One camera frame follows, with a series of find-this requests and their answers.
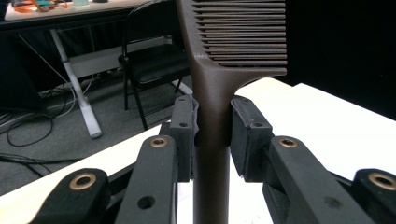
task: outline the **black cable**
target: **black cable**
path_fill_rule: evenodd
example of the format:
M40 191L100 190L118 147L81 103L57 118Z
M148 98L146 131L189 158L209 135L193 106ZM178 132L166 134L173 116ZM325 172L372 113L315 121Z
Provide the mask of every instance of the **black cable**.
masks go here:
M16 154L0 153L0 161L23 165L26 168L28 168L29 170L31 170L35 175L38 175L39 177L43 177L43 175L40 174L34 167L32 167L32 165L41 166L44 169L46 169L49 173L52 173L52 171L44 164L73 163L73 162L80 161L80 160L82 160L82 158L67 159L67 160L53 160L53 161L52 160L40 160L40 159L32 159L32 158L28 158L28 157L16 155Z
M18 128L18 127L21 127L23 124L26 124L26 123L29 123L29 122L36 122L37 120L43 119L43 118L44 118L44 119L48 119L49 122L50 122L49 131L48 131L43 137L41 137L41 138L35 140L34 142L31 142L31 143L28 143L28 144L22 144L22 145L15 144L15 143L13 143L13 142L11 141L11 139L10 139L10 137L9 137L9 134L10 134L10 132L11 132L12 130L14 130L14 129ZM30 146L30 145L32 145L32 144L34 144L34 143L37 143L37 142L39 142L39 141L45 139L46 137L48 137L48 136L50 135L50 133L52 132L52 129L53 129L53 120L52 120L52 118L47 117L47 116L44 116L44 115L39 116L39 117L35 117L35 118L33 118L33 119L23 120L23 121L21 121L21 122L16 122L16 123L12 124L12 125L9 127L9 129L7 130L7 141L8 141L8 143L9 143L10 145L12 145L12 146L14 146L14 147L27 147L27 146Z
M41 96L41 98L47 99L47 98L51 98L51 97L55 96L55 93L62 93L63 94L63 96L64 96L64 104L63 104L62 109L57 113L57 115L52 116L53 119L58 117L59 115L61 115L64 112L64 110L66 108L66 105L67 105L67 93L68 93L68 91L66 90L66 87L64 86L64 83L62 84L62 88L57 88L57 87L52 88L52 89L48 90L43 96Z

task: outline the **white table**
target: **white table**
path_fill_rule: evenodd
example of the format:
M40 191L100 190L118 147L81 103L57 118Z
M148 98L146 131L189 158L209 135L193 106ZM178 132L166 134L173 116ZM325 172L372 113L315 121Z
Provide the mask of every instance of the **white table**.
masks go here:
M330 171L352 179L362 168L396 174L396 121L348 103L305 84L294 87L264 78L238 91L251 99L274 127L274 134L302 140ZM108 175L136 160L141 143L158 133L148 130L89 158L0 197L0 223L29 221L56 184L80 168L99 168ZM230 223L271 223L261 184L247 184L231 169ZM182 184L178 220L192 223L191 184Z

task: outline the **cable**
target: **cable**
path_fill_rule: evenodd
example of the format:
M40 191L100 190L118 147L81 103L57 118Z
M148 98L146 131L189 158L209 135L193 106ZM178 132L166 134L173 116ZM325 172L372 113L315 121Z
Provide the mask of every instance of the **cable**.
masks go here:
M93 35L92 35L92 30L91 30L91 25L88 24L88 31L90 32L90 39L91 39L91 44L92 44L92 51L95 52L95 45L93 43Z
M67 90L65 89L64 84L62 85L63 85L62 88L54 87L50 90L39 92L40 97L43 99L47 99L47 98L55 97L60 94L64 94Z
M40 119L42 119L42 118L49 119L49 122L50 122L49 131L48 131L43 137L41 137L41 138L35 140L34 142L31 142L31 143L28 143L28 144L21 144L21 145L15 144L15 143L13 143L13 142L11 141L11 139L10 139L10 137L9 137L9 134L10 134L10 132L11 132L12 130L14 130L14 129L18 128L18 127L21 127L23 124L26 124L26 123L29 123L29 122L35 122L36 119L40 120ZM50 133L52 132L52 129L53 129L53 120L52 120L52 118L47 117L47 116L40 116L40 117L36 117L36 118L33 118L33 119L28 119L28 120L24 120L24 121L21 121L21 122L16 122L16 123L12 124L12 125L9 127L9 129L7 130L7 141L8 141L8 143L9 143L10 145L12 145L12 146L14 146L14 147L27 147L27 146L30 146L30 145L32 145L32 144L34 144L34 143L37 143L37 142L39 142L39 141L45 139L46 137L48 137L48 136L50 135Z
M15 120L24 119L26 117L30 117L30 116L33 116L33 115L34 115L34 113L29 113L29 114L25 114L25 115L23 115L21 117L17 117L15 119L9 119L6 122L2 123L0 126L3 126L3 125L7 126L10 123L14 123ZM9 128L7 128L6 130L0 132L0 134L6 133L8 130L9 130Z
M0 126L7 123L9 120L11 120L14 117L12 113L6 113L0 117Z
M68 81L52 66L52 65L50 65L50 63L43 57L43 56L41 56L22 36L21 36L21 34L19 34L18 35L19 36L19 38L25 43L25 45L26 46L28 46L53 72L55 72L55 74L57 74L65 83L68 83ZM93 82L93 80L94 80L94 77L95 77L95 75L92 75L92 77L91 77L91 80L90 80L90 83L89 83L89 85L87 86L87 88L85 89L85 91L83 92L83 93L85 93L89 88L90 88L90 86L91 86L91 84L92 84L92 82ZM64 87L64 103L62 104L62 105L56 105L56 106L52 106L52 107L49 107L48 109L50 109L50 108L54 108L54 107L58 107L58 106L62 106L62 109L60 110L60 112L56 115L56 116L54 116L53 118L60 118L60 117L63 117L63 116L65 116L65 115L67 115L68 113L70 113L70 111L72 111L73 110L73 108L74 108L74 106L75 106L75 104L76 104L76 100L77 100L77 96L76 96L76 93L75 93L75 91L74 91L74 89L73 89L73 87L72 86L70 86L70 91L72 92L72 94L73 94L73 100L71 101L71 102L66 102L67 101L67 97L66 97L66 94L65 94L65 87ZM66 105L68 105L68 104L71 104L71 103L73 103L71 106L70 106L70 108L66 111L66 112L64 112L64 109L65 109L65 107L66 107ZM27 147L27 146L30 146L30 145L32 145L32 144L34 144L34 143L37 143L37 142L39 142L39 141L41 141L41 140L43 140L43 139L45 139L46 137L48 137L49 135L50 135L50 133L52 132L52 129L53 129L53 118L51 118L51 117L48 117L48 116L45 116L44 115L44 118L47 118L47 119L49 119L49 121L50 121L50 128L49 128L49 131L43 136L43 137L41 137L41 138L39 138L39 139L37 139L37 140L35 140L34 142L32 142L32 143L28 143L28 144L22 144L22 145L18 145L18 144L15 144L15 143L13 143L12 141L11 141L11 139L10 139L10 137L9 137L9 134L10 134L10 132L13 130L13 129L16 129L16 128L18 128L18 127L21 127L23 124L25 124L25 123L28 123L28 122L32 122L32 121L36 121L36 120L34 120L34 119L29 119L29 120L25 120L25 121L22 121L22 122L16 122L16 123L14 123L14 124L12 124L10 127L9 127L9 129L7 130L7 141L8 141L8 143L10 144L10 145L12 145L12 146L14 146L14 147Z
M0 161L23 165L29 170L31 170L35 175L38 175L39 177L42 177L43 175L40 174L31 165L39 165L43 167L45 170L47 170L49 173L52 173L52 171L47 166L45 166L45 164L73 163L80 160L82 160L82 158L49 161L49 160L31 159L16 154L0 153Z

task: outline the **black plastic part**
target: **black plastic part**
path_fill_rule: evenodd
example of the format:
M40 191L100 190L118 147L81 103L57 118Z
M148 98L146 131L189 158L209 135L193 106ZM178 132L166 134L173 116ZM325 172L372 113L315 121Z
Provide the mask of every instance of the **black plastic part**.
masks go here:
M289 208L278 209L278 195L264 184L263 194L275 223L374 223L303 142L274 137L269 160L290 201Z
M134 163L117 171L115 174L108 177L110 183L111 195L118 194L126 189L131 174L134 171Z
M262 182L264 149L269 147L272 126L248 98L235 96L231 153L236 171L246 182Z
M170 121L163 122L161 124L161 129L160 129L159 135L169 135L170 126L171 126L171 122Z
M170 136L153 136L143 143L115 223L176 223L176 152Z
M396 223L395 175L377 169L359 170L351 194L376 223Z
M172 119L169 127L177 143L178 182L189 182L193 179L194 137L197 132L198 103L191 95L180 96L175 100Z
M99 223L109 200L106 173L98 169L81 169L59 182L31 223Z

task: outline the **table surface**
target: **table surface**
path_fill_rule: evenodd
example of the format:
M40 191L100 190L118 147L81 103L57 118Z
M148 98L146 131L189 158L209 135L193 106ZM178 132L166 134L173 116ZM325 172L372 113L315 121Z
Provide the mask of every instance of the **table surface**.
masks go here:
M76 27L89 23L122 20L132 8L148 0L108 0L106 3L94 3L83 7L74 7L67 2L68 8L56 7L49 12L20 13L8 4L5 21L0 21L0 34L17 34L52 28Z
M396 121L353 105L326 92L299 84L290 87L272 78L256 81L238 91L251 99L274 127L275 135L302 140L330 171L352 179L362 168L396 174ZM141 143L158 133L150 129L89 158L47 175L0 197L0 223L26 223L40 204L71 172L99 168L108 175L134 162ZM231 169L230 223L271 223L261 184L247 184ZM191 183L181 185L179 223L192 223Z

